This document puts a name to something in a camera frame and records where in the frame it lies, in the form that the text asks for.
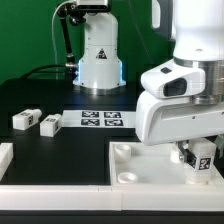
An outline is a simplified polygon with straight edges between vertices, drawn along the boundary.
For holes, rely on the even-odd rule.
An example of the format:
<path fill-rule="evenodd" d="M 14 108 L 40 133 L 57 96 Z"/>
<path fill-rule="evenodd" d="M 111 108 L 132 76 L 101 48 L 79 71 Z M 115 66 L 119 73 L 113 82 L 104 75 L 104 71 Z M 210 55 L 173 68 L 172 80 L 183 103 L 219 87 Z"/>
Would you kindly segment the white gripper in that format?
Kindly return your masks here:
<path fill-rule="evenodd" d="M 184 140 L 218 135 L 215 144 L 224 156 L 224 61 L 172 59 L 143 73 L 141 84 L 136 108 L 141 142 L 178 141 L 179 159 L 194 166 L 195 156 Z"/>

